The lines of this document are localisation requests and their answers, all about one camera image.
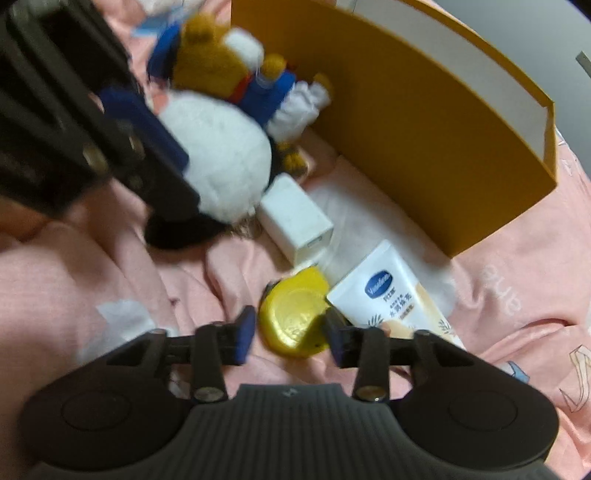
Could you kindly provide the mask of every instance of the pink blanket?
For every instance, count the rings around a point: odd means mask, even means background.
[[[143,10],[135,0],[101,0],[100,7],[134,52],[143,78],[154,41],[134,33]],[[228,2],[205,8],[229,15]],[[161,92],[150,91],[155,103],[164,103]],[[311,145],[309,153],[334,163],[326,146]],[[558,149],[558,170],[556,191],[452,261],[403,214],[392,228],[412,238],[402,250],[423,270],[421,280],[466,347],[556,405],[560,433],[548,465],[578,480],[591,469],[591,184],[566,144]],[[307,187],[327,210],[339,195],[352,206],[384,201],[364,185],[367,180],[341,159]],[[0,199],[0,478],[16,479],[31,465],[16,421],[35,390],[150,327],[189,334],[207,322],[232,321],[287,269],[267,237],[221,236],[174,254],[150,250],[141,235],[145,218],[143,203],[115,182],[61,221]],[[336,235],[354,230],[360,218],[353,207],[340,215]],[[371,221],[375,231],[390,228],[377,217]],[[354,374],[338,370],[327,352],[284,359],[256,338],[248,364],[228,369],[226,381],[230,393],[247,382],[340,382],[350,390]],[[394,395],[409,387],[392,375]]]

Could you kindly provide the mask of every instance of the white tube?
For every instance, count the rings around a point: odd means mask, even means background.
[[[394,246],[382,241],[327,296],[355,326],[380,326],[392,337],[429,330],[464,348],[452,326]]]

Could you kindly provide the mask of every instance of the vaseline logo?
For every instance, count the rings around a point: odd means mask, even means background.
[[[369,279],[368,284],[365,286],[365,293],[370,299],[377,299],[388,291],[391,284],[392,275],[382,270]]]

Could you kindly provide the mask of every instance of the white fabric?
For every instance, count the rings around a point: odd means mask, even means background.
[[[185,179],[199,210],[236,223],[258,205],[269,183],[271,145],[238,107],[194,92],[170,92],[160,120],[189,154]]]
[[[224,35],[222,43],[238,55],[238,58],[244,62],[251,73],[255,73],[261,68],[265,50],[261,42],[246,30],[237,27],[231,28]]]
[[[297,82],[289,91],[265,129],[276,142],[299,138],[330,103],[328,91],[319,83]]]

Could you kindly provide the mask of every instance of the yellow container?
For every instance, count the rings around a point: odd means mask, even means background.
[[[259,309],[259,328],[274,352],[308,357],[328,347],[320,316],[329,307],[329,284],[316,267],[281,280],[267,294]]]

